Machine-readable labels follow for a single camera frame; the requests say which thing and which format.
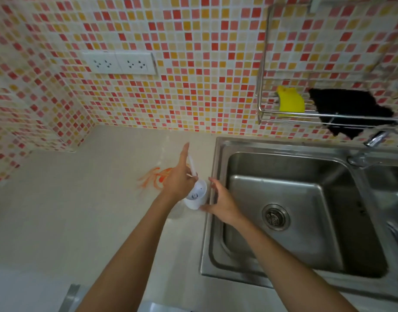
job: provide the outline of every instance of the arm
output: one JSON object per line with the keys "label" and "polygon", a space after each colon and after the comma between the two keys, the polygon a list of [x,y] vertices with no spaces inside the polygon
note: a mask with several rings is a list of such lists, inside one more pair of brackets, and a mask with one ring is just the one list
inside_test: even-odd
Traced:
{"label": "arm", "polygon": [[168,176],[164,189],[92,285],[77,312],[137,311],[167,216],[185,198],[197,177],[186,167],[189,144]]}
{"label": "arm", "polygon": [[289,312],[357,311],[323,278],[248,220],[218,180],[209,180],[218,192],[218,202],[202,209],[232,225],[245,238]]}

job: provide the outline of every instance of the yellow sponge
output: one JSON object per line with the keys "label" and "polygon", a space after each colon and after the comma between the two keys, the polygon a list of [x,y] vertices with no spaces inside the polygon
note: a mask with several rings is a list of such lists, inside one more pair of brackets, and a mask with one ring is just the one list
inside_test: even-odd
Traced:
{"label": "yellow sponge", "polygon": [[304,113],[304,99],[294,87],[278,86],[279,110],[291,113]]}

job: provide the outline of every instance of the faucet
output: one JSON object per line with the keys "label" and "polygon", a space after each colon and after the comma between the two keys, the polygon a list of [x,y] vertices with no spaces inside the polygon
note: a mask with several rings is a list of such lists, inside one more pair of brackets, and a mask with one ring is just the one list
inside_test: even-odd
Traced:
{"label": "faucet", "polygon": [[390,131],[385,131],[385,130],[378,131],[376,134],[372,135],[368,140],[364,142],[364,146],[367,147],[365,150],[360,150],[355,155],[347,157],[346,161],[350,165],[361,169],[377,164],[377,163],[369,164],[367,162],[367,155],[370,152],[372,152],[373,149],[377,147],[381,142],[383,142],[384,139],[388,137],[389,133]]}

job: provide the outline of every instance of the black cloth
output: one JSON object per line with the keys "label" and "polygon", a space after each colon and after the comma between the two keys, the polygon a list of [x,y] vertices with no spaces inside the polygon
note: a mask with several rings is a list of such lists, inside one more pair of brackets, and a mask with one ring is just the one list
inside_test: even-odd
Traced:
{"label": "black cloth", "polygon": [[[309,89],[310,98],[316,105],[319,114],[333,115],[359,115],[392,117],[394,112],[385,106],[380,106],[375,101],[371,93],[357,90],[344,89]],[[375,119],[346,119],[321,117],[323,123],[330,123],[327,128],[334,136],[339,133],[347,135],[351,140],[358,136],[364,128],[347,128],[344,126],[333,125],[364,125],[379,126],[385,124],[397,124],[394,120],[375,120]]]}

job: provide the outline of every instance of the stainless steel sink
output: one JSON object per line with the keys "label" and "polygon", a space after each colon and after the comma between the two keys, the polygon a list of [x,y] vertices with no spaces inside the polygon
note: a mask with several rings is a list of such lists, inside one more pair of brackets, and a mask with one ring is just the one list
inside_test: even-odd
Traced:
{"label": "stainless steel sink", "polygon": [[367,178],[387,227],[398,243],[398,166],[370,167]]}
{"label": "stainless steel sink", "polygon": [[[398,167],[356,169],[346,162],[350,154],[348,148],[218,138],[212,176],[254,224],[329,283],[398,300]],[[398,155],[379,155],[372,160],[398,165]],[[211,203],[215,199],[212,191]],[[201,273],[272,287],[241,235],[211,215]]]}

